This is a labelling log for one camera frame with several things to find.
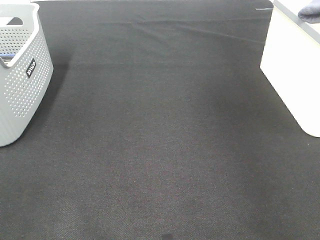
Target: black label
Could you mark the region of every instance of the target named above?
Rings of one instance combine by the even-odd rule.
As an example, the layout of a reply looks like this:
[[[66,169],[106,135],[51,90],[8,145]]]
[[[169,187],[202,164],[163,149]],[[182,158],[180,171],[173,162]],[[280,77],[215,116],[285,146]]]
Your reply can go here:
[[[36,68],[36,60],[33,58],[29,67],[25,70],[26,75],[28,76],[28,79],[31,77],[32,73],[34,72]]]

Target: gray plastic basket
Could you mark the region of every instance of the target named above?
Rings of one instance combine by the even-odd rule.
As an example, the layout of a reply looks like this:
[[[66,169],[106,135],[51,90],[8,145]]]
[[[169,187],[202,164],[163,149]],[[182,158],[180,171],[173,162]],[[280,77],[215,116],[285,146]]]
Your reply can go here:
[[[0,147],[21,136],[53,73],[38,10],[30,2],[0,3],[0,17],[22,20],[0,26]]]

